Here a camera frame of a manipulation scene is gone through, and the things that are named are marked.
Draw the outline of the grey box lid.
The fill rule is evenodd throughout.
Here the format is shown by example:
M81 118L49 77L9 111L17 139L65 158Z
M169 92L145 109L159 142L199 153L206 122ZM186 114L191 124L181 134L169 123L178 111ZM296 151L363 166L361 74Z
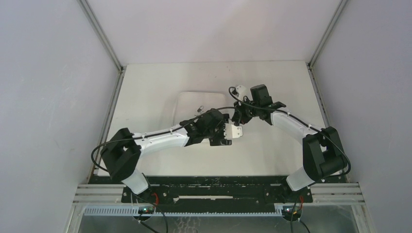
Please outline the grey box lid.
M211 108L227 106L227 97L221 93L182 92L177 96L172 115L172 125L194 118Z

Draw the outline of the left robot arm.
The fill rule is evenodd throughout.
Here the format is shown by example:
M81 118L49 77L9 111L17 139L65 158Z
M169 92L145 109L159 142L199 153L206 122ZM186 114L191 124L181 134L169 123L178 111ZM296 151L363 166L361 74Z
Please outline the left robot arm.
M210 109L192 119L181 121L166 130L151 133L132 133L128 128L118 130L100 152L105 170L114 182L121 182L140 202L152 196L149 181L137 168L141 156L177 147L188 147L209 140L211 146L231 145L224 135L229 114L222 109Z

